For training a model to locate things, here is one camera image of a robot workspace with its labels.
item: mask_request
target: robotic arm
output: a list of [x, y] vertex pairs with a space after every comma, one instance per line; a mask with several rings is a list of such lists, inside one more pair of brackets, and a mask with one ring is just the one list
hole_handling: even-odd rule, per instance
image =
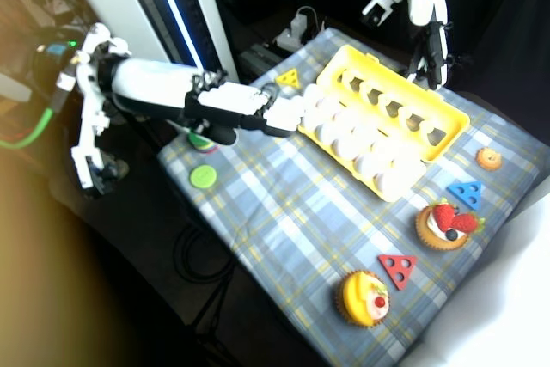
[[[392, 14], [394, 4], [403, 0], [371, 0], [363, 9], [366, 23], [378, 27]], [[447, 82], [447, 4], [445, 0], [407, 0], [409, 21], [417, 34], [417, 45], [406, 77], [427, 76], [431, 89]]]
[[82, 188], [100, 193], [117, 180], [115, 166], [95, 146], [109, 127], [102, 110], [107, 96], [123, 111], [171, 120], [220, 144], [234, 143], [233, 128], [289, 136], [303, 115], [301, 97], [280, 97], [268, 85], [257, 89], [225, 82], [221, 71], [131, 58], [127, 43], [100, 23], [59, 75], [58, 88], [69, 93], [75, 84], [83, 95], [82, 123], [71, 156]]

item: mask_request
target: led light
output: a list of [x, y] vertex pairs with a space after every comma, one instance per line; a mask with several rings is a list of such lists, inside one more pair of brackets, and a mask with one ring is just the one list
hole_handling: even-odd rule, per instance
[[181, 34], [183, 35], [183, 39], [187, 43], [187, 46], [189, 47], [189, 52], [191, 53], [192, 60], [195, 62], [195, 66], [199, 68], [200, 70], [204, 70], [203, 64], [200, 62], [199, 55], [197, 54], [197, 50], [195, 49], [195, 45], [193, 44], [193, 41], [191, 40], [191, 36], [189, 35], [189, 32], [187, 31], [187, 27], [185, 22], [183, 22], [183, 17], [181, 17], [181, 13], [178, 10], [178, 6], [175, 4], [175, 0], [167, 0], [168, 6], [170, 7], [170, 10], [172, 10], [172, 13], [174, 14], [174, 18], [176, 23], [178, 24], [178, 28], [180, 28]]

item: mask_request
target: tablecloth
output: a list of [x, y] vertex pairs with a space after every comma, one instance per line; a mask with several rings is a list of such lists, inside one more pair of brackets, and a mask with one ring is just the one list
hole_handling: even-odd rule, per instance
[[[327, 29], [254, 85], [291, 68], [297, 68], [302, 86], [314, 82], [344, 44], [396, 67], [340, 31]], [[535, 179], [547, 174], [550, 148], [454, 92], [443, 88], [440, 93], [470, 116], [471, 127], [391, 204], [299, 133], [271, 138], [240, 131], [235, 145], [210, 155], [192, 150], [179, 137], [159, 155], [178, 188], [331, 364], [394, 364], [468, 274]], [[485, 171], [474, 160], [486, 146], [503, 155], [503, 167], [496, 172]], [[217, 183], [196, 189], [189, 173], [205, 163], [217, 170]], [[424, 246], [414, 228], [419, 211], [441, 197], [461, 205], [446, 187], [474, 180], [483, 184], [478, 214], [486, 218], [486, 228], [456, 251]], [[379, 254], [418, 258], [403, 291], [392, 285]], [[335, 308], [339, 281], [357, 269], [377, 273], [388, 285], [391, 309], [378, 327], [354, 327]]]

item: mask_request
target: black curtain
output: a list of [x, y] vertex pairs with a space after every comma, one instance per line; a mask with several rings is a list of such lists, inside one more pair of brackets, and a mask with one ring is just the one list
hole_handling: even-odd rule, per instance
[[550, 144], [549, 0], [502, 0], [458, 86]]

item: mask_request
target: table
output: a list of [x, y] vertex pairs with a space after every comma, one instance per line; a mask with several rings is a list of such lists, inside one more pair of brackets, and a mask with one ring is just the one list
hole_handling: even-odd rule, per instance
[[[260, 86], [291, 68], [301, 85], [314, 82], [340, 46], [367, 46], [328, 29], [254, 82]], [[389, 204], [352, 179], [306, 137], [271, 138], [240, 132], [237, 144], [211, 155], [193, 151], [184, 137], [166, 146], [159, 159], [185, 196], [227, 243], [303, 336], [335, 365], [391, 365], [417, 338], [468, 274], [504, 220], [537, 178], [546, 176], [550, 148], [499, 116], [447, 89], [441, 94], [467, 113], [471, 127], [407, 194]], [[502, 153], [504, 166], [487, 172], [474, 160], [478, 149]], [[217, 183], [198, 190], [190, 171], [212, 165]], [[416, 236], [414, 219], [441, 197], [446, 186], [479, 180], [478, 211], [486, 229], [460, 250], [438, 252]], [[397, 291], [378, 254], [418, 258], [408, 284]], [[334, 306], [339, 281], [357, 269], [377, 273], [388, 285], [391, 310], [374, 328], [346, 323]]]

